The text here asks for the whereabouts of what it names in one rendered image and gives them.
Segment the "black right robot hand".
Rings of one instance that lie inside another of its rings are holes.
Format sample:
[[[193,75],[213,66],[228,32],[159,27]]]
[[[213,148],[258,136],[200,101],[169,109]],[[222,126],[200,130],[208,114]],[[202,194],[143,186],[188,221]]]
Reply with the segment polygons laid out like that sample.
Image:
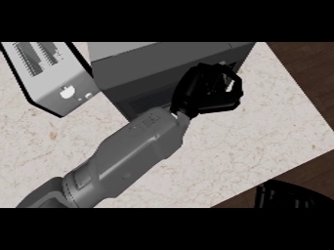
[[[334,209],[334,200],[305,187],[268,180],[256,187],[255,207]]]

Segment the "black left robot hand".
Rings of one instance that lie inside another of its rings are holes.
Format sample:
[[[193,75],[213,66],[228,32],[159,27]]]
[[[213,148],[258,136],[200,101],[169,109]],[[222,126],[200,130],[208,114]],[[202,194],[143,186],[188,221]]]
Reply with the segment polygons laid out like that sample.
[[[199,63],[183,75],[174,89],[169,112],[194,118],[230,111],[240,105],[241,78],[225,64]]]

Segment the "dark grey microwave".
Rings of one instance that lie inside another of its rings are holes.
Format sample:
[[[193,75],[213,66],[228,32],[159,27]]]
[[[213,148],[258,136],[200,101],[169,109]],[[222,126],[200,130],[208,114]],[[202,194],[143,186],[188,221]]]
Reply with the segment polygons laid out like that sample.
[[[175,85],[199,63],[239,71],[253,42],[90,42],[97,86],[131,121],[152,107],[169,107]]]

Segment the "silver toaster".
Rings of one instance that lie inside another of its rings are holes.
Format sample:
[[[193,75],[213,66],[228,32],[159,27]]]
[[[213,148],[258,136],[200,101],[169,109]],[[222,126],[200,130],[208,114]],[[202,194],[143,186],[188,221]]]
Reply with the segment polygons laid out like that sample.
[[[91,66],[72,42],[0,42],[29,103],[65,117],[100,92]]]

